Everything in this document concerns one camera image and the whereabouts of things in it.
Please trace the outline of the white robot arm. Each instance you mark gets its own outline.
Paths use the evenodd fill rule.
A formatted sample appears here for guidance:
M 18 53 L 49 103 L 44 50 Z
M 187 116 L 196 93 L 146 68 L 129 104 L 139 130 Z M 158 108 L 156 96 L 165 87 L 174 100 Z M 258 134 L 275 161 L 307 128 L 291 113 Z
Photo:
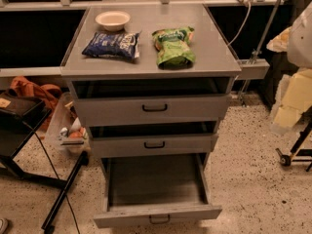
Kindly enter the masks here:
M 267 49 L 285 52 L 288 62 L 297 67 L 292 76 L 283 76 L 271 109 L 270 130 L 283 135 L 312 107 L 312 2 L 290 27 L 269 41 Z

